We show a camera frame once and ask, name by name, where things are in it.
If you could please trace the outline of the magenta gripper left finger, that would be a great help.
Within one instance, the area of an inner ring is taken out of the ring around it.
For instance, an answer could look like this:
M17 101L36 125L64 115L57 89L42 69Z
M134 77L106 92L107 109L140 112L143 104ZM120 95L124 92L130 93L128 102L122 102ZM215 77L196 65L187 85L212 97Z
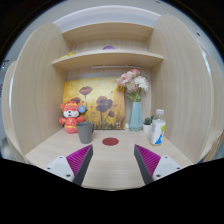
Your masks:
M58 156L45 170L65 180L81 186L93 156L93 145L87 145L72 154Z

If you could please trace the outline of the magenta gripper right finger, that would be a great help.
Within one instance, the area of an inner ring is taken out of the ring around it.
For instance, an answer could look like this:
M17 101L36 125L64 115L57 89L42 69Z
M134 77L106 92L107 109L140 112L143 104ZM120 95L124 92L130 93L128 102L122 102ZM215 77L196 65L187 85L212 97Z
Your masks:
M145 184L152 183L182 169L168 155L159 156L139 145L134 146L134 156Z

